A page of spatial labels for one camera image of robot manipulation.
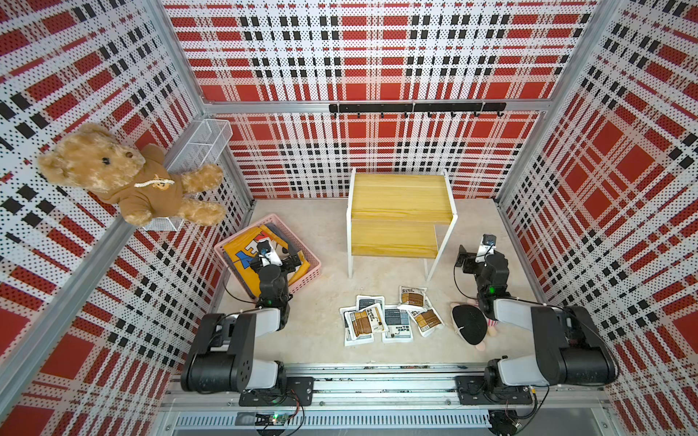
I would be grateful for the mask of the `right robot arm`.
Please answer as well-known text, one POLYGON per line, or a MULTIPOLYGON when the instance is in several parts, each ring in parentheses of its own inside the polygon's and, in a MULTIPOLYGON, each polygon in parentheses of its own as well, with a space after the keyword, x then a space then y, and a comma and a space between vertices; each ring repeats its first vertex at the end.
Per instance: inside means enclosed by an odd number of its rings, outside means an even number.
POLYGON ((585 308, 515 298, 508 292, 508 260, 492 247, 475 254, 460 246, 454 268, 471 274, 476 281, 474 302, 456 304, 451 309, 456 332, 465 342, 483 345, 493 322, 533 334, 532 354, 488 363, 488 389, 563 384, 595 387, 617 380, 618 363, 585 308))

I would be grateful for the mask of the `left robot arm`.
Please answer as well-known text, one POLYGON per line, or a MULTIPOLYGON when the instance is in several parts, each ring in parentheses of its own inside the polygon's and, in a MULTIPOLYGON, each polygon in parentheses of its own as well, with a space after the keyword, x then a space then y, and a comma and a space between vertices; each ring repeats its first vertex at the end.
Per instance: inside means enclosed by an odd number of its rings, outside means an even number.
POLYGON ((260 280, 260 295, 254 309, 240 314, 204 316, 180 377, 184 391, 286 395, 283 363, 254 359, 254 345, 258 337, 285 328, 292 299, 288 276, 301 265, 296 254, 290 254, 278 265, 262 256, 250 263, 260 280))

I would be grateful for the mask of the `brown coffee bag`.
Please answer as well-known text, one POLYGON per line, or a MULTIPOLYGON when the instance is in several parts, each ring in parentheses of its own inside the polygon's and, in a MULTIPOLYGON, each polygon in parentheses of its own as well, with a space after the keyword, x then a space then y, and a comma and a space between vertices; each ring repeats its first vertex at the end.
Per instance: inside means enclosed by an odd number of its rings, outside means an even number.
POLYGON ((401 286, 399 289, 399 303, 397 307, 408 312, 424 312, 426 310, 426 288, 401 286))
POLYGON ((441 317, 434 309, 423 312, 414 311, 410 315, 416 322, 417 330, 422 337, 428 337, 445 327, 441 317))
POLYGON ((371 305, 361 311, 346 312, 344 316, 353 341, 361 336, 382 334, 387 331, 385 311, 379 304, 371 305))

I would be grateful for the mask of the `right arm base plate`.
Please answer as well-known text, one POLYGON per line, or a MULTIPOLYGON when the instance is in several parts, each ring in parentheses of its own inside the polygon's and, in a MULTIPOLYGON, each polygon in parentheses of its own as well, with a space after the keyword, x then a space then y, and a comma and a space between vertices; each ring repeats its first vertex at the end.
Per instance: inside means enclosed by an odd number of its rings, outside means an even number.
POLYGON ((461 405, 532 405, 530 390, 523 386, 489 386, 483 376, 462 375, 454 378, 461 405))

